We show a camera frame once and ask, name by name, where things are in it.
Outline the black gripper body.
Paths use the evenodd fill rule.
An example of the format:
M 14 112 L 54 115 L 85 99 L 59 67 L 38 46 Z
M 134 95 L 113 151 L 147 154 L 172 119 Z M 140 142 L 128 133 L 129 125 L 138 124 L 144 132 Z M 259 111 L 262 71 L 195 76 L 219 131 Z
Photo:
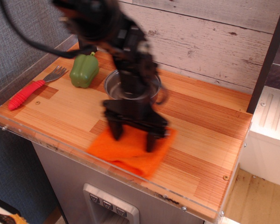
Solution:
M 108 121 L 118 121 L 122 125 L 129 125 L 154 133 L 157 138 L 164 138 L 168 122 L 155 112 L 148 98 L 144 100 L 105 100 L 105 117 Z

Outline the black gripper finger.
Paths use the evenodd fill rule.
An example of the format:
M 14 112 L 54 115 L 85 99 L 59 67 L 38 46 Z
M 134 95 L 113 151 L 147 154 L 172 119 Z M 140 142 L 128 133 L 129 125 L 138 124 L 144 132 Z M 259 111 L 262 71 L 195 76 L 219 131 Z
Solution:
M 108 121 L 109 128 L 115 140 L 119 140 L 123 133 L 123 125 L 118 121 Z
M 147 134 L 147 144 L 146 144 L 146 151 L 152 152 L 156 141 L 156 135 L 154 133 Z

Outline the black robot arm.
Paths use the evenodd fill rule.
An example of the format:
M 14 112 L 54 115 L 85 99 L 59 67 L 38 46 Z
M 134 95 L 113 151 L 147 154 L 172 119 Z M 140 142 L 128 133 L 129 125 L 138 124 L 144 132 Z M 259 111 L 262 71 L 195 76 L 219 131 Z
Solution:
M 165 137 L 168 123 L 152 108 L 154 95 L 163 86 L 145 34 L 116 0 L 55 0 L 53 5 L 63 12 L 72 33 L 113 58 L 121 95 L 103 105 L 114 139 L 120 139 L 123 125 L 135 127 L 147 133 L 146 150 L 151 152 Z

